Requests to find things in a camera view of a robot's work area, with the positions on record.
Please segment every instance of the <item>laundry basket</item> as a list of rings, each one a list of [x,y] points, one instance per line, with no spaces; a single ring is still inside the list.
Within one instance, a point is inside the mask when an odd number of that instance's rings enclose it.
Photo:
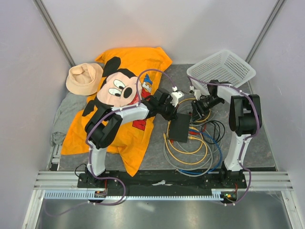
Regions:
[[[230,82],[239,87],[256,74],[255,70],[242,58],[229,50],[222,50],[190,67],[186,73],[200,81]],[[201,94],[209,95],[206,84],[192,80],[195,88]]]

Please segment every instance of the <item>black wire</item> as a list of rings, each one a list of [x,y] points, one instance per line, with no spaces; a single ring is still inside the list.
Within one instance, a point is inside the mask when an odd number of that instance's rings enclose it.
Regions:
[[[220,121],[217,121],[217,120],[211,120],[211,121],[207,121],[204,123],[205,125],[206,124],[212,124],[214,126],[214,132],[213,132],[213,139],[215,140],[215,142],[220,142],[223,137],[224,137],[224,134],[225,134],[225,126],[222,122]],[[220,128],[220,125],[221,124],[223,126],[223,133],[221,134],[221,128]],[[204,141],[206,143],[209,143],[211,145],[214,145],[215,143],[214,142],[209,142],[207,141],[204,137],[203,137]]]
[[[75,170],[74,170],[74,174],[75,174],[78,178],[80,178],[80,176],[76,174],[76,170],[77,170],[79,167],[81,167],[82,165],[87,166],[87,164],[82,163],[82,164],[80,164],[79,166],[77,166],[77,167],[75,168]]]

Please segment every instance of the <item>gray towel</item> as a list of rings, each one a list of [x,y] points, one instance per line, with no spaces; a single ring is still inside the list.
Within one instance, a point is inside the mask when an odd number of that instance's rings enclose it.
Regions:
[[[86,107],[87,97],[68,93],[57,109],[51,132],[51,144],[62,145],[76,114]]]

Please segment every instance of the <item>white wall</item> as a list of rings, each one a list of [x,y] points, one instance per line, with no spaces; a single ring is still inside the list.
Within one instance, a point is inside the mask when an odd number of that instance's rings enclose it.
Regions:
[[[305,214],[305,1],[283,6],[252,62],[275,161],[288,171]]]
[[[21,228],[69,66],[31,0],[0,7],[0,228]]]
[[[276,0],[43,0],[76,64],[161,46],[173,63],[229,49],[246,58]]]

